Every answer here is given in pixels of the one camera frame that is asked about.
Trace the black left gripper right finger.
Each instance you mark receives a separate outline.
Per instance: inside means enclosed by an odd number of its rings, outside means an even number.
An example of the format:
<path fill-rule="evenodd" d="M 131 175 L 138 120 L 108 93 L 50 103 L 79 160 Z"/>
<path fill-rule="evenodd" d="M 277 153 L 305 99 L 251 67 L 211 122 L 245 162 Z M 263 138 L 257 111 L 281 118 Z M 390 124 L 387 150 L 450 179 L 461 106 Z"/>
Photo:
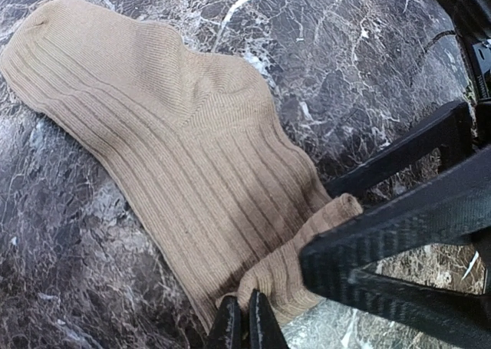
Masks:
<path fill-rule="evenodd" d="M 251 349 L 288 349 L 268 298 L 257 289 L 249 300 L 249 336 Z"/>

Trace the tan plain sock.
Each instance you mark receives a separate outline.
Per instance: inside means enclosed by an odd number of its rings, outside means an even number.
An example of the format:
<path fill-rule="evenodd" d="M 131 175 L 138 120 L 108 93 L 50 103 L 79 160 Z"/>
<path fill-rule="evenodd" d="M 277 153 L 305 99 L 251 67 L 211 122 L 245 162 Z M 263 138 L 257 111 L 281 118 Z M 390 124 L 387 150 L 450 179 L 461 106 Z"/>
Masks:
<path fill-rule="evenodd" d="M 1 72 L 103 165 L 205 329 L 228 295 L 246 311 L 259 290 L 280 324 L 319 303 L 298 254 L 362 208 L 328 195 L 247 61 L 191 51 L 160 22 L 54 0 L 13 34 Z"/>

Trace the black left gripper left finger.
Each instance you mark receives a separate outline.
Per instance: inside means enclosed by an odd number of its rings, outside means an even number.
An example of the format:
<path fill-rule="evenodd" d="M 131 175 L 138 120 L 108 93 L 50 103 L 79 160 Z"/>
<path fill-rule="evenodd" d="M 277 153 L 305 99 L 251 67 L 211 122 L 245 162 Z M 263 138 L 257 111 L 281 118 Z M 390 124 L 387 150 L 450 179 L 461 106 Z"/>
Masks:
<path fill-rule="evenodd" d="M 242 314 L 237 297 L 227 295 L 216 313 L 205 349 L 240 349 Z"/>

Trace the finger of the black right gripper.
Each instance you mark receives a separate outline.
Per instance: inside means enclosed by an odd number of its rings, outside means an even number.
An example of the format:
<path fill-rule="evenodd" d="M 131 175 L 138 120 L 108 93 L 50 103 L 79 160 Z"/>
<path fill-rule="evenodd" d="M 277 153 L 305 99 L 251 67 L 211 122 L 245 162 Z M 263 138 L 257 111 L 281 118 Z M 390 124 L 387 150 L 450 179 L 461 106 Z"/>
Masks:
<path fill-rule="evenodd" d="M 408 168 L 435 149 L 442 171 L 473 155 L 473 109 L 465 101 L 451 101 L 422 119 L 402 137 L 358 167 L 326 186 L 331 197 L 363 193 Z"/>
<path fill-rule="evenodd" d="M 490 346 L 490 150 L 315 236 L 306 288 L 453 347 Z"/>

